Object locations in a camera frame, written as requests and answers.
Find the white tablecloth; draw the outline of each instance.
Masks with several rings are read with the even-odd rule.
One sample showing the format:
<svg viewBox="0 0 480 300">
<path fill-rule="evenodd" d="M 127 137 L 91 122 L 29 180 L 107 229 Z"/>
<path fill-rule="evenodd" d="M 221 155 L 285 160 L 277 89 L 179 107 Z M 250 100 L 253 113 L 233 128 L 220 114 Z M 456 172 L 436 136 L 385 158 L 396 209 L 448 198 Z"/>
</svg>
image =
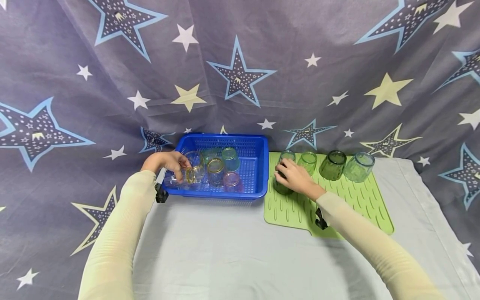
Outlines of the white tablecloth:
<svg viewBox="0 0 480 300">
<path fill-rule="evenodd" d="M 480 299 L 480 276 L 412 162 L 380 158 L 374 174 L 392 237 L 448 299 Z M 263 210 L 263 200 L 154 204 L 134 260 L 137 299 L 391 299 L 348 242 L 267 224 Z"/>
</svg>

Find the blue plastic basket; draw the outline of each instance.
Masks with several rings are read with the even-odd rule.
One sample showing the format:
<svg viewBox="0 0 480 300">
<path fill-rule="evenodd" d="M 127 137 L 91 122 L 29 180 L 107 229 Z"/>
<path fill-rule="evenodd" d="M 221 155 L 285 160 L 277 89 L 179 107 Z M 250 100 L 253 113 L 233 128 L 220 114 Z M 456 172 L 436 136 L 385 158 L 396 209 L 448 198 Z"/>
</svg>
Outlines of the blue plastic basket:
<svg viewBox="0 0 480 300">
<path fill-rule="evenodd" d="M 185 154 L 189 151 L 225 147 L 233 147 L 237 151 L 240 168 L 236 172 L 243 182 L 243 193 L 224 192 L 223 187 L 210 186 L 206 180 L 194 191 L 165 186 L 164 189 L 172 195 L 185 197 L 255 200 L 265 196 L 268 183 L 268 142 L 263 135 L 187 134 L 180 139 L 176 150 Z"/>
</svg>

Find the beige sleeve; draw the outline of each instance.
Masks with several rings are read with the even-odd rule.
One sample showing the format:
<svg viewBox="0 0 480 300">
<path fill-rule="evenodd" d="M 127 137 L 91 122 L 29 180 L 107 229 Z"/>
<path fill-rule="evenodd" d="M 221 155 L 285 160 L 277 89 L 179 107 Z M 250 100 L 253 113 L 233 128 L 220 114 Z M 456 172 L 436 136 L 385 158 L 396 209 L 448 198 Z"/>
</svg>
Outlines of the beige sleeve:
<svg viewBox="0 0 480 300">
<path fill-rule="evenodd" d="M 151 171 L 130 176 L 85 264 L 79 300 L 133 300 L 133 255 L 155 200 Z"/>
<path fill-rule="evenodd" d="M 444 299 L 415 259 L 344 199 L 327 192 L 316 202 L 327 224 L 369 261 L 394 300 Z"/>
</svg>

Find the gray fabric backdrop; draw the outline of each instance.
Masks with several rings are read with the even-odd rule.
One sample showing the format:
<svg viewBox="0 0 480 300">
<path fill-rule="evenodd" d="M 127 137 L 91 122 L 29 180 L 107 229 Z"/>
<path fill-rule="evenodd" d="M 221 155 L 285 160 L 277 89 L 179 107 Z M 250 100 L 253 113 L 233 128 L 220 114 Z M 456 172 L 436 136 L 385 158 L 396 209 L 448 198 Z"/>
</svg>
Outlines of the gray fabric backdrop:
<svg viewBox="0 0 480 300">
<path fill-rule="evenodd" d="M 190 131 L 411 159 L 480 267 L 480 2 L 0 6 L 0 298 L 75 299 L 125 180 Z"/>
</svg>

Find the black clip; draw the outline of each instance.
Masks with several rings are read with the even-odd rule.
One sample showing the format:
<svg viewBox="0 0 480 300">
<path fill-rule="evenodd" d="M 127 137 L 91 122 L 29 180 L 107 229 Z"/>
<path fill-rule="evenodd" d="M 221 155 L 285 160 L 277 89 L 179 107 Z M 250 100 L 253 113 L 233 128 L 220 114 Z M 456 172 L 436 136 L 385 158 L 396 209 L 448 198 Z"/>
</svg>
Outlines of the black clip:
<svg viewBox="0 0 480 300">
<path fill-rule="evenodd" d="M 317 215 L 318 219 L 315 219 L 315 224 L 320 227 L 322 230 L 325 230 L 328 228 L 327 222 L 325 221 L 324 217 L 322 216 L 322 211 L 320 208 L 317 208 L 317 211 L 315 212 Z"/>
<path fill-rule="evenodd" d="M 165 203 L 165 201 L 168 198 L 168 192 L 163 189 L 162 184 L 156 183 L 155 190 L 156 190 L 155 201 L 157 203 Z"/>
</svg>

